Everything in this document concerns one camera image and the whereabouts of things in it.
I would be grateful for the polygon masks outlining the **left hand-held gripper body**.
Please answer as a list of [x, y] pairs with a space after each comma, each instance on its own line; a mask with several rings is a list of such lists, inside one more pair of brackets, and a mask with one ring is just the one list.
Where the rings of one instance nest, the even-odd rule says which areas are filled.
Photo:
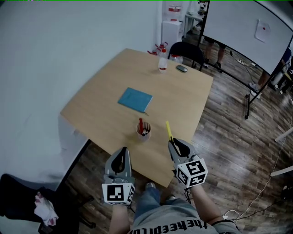
[[105, 175], [102, 184], [104, 202], [110, 205], [130, 205], [135, 191], [133, 177]]

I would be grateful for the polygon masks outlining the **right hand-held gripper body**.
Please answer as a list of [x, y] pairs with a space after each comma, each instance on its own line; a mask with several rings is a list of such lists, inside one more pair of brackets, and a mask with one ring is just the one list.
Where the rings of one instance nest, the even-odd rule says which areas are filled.
[[174, 168], [175, 177], [186, 188], [204, 183], [208, 174], [204, 159], [201, 159], [198, 155], [193, 155], [184, 163], [174, 164]]

